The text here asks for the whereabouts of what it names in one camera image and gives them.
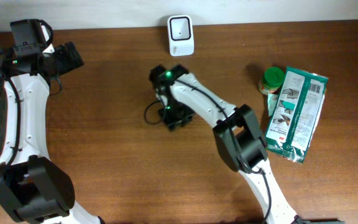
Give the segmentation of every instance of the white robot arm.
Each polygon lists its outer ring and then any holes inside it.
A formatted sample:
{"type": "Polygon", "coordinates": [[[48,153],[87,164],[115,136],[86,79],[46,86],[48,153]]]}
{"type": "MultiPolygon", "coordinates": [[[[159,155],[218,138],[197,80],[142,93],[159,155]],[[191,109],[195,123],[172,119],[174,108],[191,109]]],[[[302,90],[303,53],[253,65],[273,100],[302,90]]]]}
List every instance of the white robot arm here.
{"type": "Polygon", "coordinates": [[[7,80],[7,123],[0,155],[0,204],[16,222],[102,224],[75,201],[69,176],[50,162],[46,145],[51,78],[82,66],[82,59],[71,42],[55,49],[52,28],[44,21],[16,21],[11,28],[16,57],[5,59],[1,68],[7,80]]]}
{"type": "Polygon", "coordinates": [[[266,222],[295,223],[298,216],[285,200],[273,176],[265,151],[264,136],[259,131],[254,112],[248,106],[236,108],[220,99],[180,65],[168,71],[162,66],[154,68],[150,73],[150,81],[157,98],[164,105],[159,114],[170,129],[190,122],[194,113],[200,115],[212,127],[224,162],[232,170],[240,172],[257,197],[264,214],[268,213],[266,222]],[[232,130],[239,126],[244,127],[244,130],[234,137],[232,130]],[[242,166],[240,157],[252,172],[242,166]],[[270,192],[263,175],[253,173],[258,170],[265,172],[270,192]]]}

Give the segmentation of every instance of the green led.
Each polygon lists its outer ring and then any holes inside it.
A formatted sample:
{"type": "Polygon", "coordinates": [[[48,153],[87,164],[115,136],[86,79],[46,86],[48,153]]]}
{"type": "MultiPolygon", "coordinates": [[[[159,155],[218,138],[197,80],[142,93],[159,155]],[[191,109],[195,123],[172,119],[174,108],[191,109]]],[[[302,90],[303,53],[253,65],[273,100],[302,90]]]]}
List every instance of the green led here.
{"type": "Polygon", "coordinates": [[[165,76],[166,76],[167,78],[171,78],[171,77],[172,77],[172,72],[171,72],[171,71],[165,72],[165,76]]]}

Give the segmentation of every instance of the wooden table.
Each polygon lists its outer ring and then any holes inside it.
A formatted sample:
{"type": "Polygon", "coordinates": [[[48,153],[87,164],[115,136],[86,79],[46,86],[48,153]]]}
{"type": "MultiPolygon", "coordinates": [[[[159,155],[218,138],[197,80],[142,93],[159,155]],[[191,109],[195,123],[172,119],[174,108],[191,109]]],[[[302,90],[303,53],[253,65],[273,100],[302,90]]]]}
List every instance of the wooden table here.
{"type": "MultiPolygon", "coordinates": [[[[266,68],[288,65],[329,82],[305,163],[269,154],[277,182],[304,219],[358,223],[358,21],[196,26],[194,33],[195,53],[171,57],[165,27],[55,32],[55,45],[74,41],[85,61],[62,76],[46,117],[51,160],[70,175],[76,200],[106,223],[261,220],[251,189],[220,159],[200,117],[174,132],[144,123],[155,100],[149,70],[181,63],[221,98],[251,106],[265,129],[257,84],[266,68]]],[[[0,44],[12,45],[11,34],[0,34],[0,44]]],[[[12,223],[1,207],[0,223],[12,223]]]]}

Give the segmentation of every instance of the green plastic bag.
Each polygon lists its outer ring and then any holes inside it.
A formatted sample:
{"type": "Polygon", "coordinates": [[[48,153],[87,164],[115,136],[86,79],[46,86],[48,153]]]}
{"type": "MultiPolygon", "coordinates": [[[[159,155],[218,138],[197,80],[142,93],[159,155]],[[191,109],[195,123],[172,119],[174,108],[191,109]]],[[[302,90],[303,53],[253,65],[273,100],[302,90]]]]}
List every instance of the green plastic bag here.
{"type": "Polygon", "coordinates": [[[287,67],[266,139],[268,150],[303,163],[321,107],[328,78],[287,67]]]}

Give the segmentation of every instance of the green lid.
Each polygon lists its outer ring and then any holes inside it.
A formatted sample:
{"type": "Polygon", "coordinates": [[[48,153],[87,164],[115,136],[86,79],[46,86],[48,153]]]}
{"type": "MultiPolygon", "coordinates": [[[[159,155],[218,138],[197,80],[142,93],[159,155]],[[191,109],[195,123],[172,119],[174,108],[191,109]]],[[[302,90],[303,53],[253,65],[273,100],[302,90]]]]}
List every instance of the green lid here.
{"type": "Polygon", "coordinates": [[[284,77],[284,72],[281,69],[277,67],[271,67],[266,70],[262,81],[270,88],[278,88],[281,86],[281,84],[283,84],[284,77]]]}

